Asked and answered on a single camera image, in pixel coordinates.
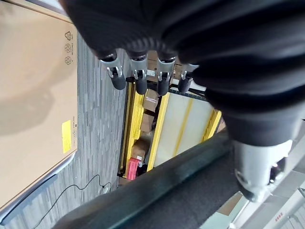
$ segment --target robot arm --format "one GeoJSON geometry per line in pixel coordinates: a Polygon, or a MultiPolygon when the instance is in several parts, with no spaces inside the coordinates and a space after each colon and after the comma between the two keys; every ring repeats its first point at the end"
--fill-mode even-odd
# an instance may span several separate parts
{"type": "MultiPolygon", "coordinates": [[[[251,201],[262,199],[268,185],[280,178],[304,112],[305,1],[61,3],[95,53],[157,50],[160,95],[167,92],[171,77],[171,53],[177,53],[182,63],[198,65],[186,76],[205,86],[208,101],[222,111],[234,140],[235,173],[242,192],[251,201]]],[[[113,73],[119,66],[108,68],[113,73]]],[[[146,68],[141,68],[144,76],[146,68]]],[[[182,78],[181,83],[187,85],[189,79],[182,78]]]]}

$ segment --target brown box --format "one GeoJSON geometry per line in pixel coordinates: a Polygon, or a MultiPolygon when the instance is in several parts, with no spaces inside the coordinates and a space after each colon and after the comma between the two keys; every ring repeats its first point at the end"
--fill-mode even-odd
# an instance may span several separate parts
{"type": "Polygon", "coordinates": [[[154,116],[150,114],[143,114],[141,130],[144,132],[150,132],[152,130],[154,116]]]}
{"type": "Polygon", "coordinates": [[[143,101],[143,108],[152,112],[155,112],[157,104],[159,101],[159,95],[154,90],[148,89],[144,101],[143,101]]]}
{"type": "Polygon", "coordinates": [[[0,210],[77,149],[77,31],[18,2],[0,4],[0,210]]]}
{"type": "Polygon", "coordinates": [[[140,161],[144,161],[145,156],[149,150],[149,142],[139,139],[132,146],[132,158],[138,159],[140,161]]]}
{"type": "MultiPolygon", "coordinates": [[[[158,59],[158,54],[156,51],[153,51],[153,50],[150,50],[148,51],[148,60],[153,60],[153,61],[157,61],[158,59]]],[[[178,56],[176,56],[176,61],[175,61],[176,64],[179,64],[179,65],[182,65],[178,56]]]]}

